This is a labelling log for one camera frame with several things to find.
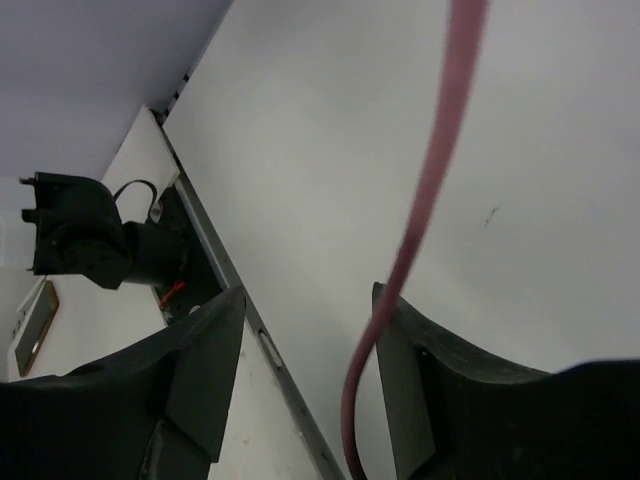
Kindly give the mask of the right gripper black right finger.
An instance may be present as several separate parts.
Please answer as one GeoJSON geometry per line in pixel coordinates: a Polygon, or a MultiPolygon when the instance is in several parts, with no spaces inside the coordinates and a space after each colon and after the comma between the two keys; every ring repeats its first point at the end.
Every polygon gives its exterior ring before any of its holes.
{"type": "Polygon", "coordinates": [[[400,479],[635,479],[639,364],[546,373],[399,301],[376,353],[400,479]]]}

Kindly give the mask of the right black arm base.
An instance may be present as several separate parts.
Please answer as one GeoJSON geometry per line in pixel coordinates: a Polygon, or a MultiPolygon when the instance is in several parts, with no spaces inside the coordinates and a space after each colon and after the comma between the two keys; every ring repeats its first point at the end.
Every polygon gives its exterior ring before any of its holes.
{"type": "Polygon", "coordinates": [[[21,211],[36,229],[33,274],[81,275],[108,290],[147,285],[169,324],[223,291],[175,188],[152,187],[138,221],[124,220],[121,190],[93,179],[37,172],[22,183],[35,200],[21,211]]]}

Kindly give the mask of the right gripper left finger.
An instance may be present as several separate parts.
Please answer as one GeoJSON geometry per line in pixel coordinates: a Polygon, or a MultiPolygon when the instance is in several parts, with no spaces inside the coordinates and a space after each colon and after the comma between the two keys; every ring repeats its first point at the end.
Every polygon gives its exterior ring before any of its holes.
{"type": "Polygon", "coordinates": [[[230,288],[63,376],[1,387],[5,479],[204,479],[219,460],[246,300],[230,288]]]}

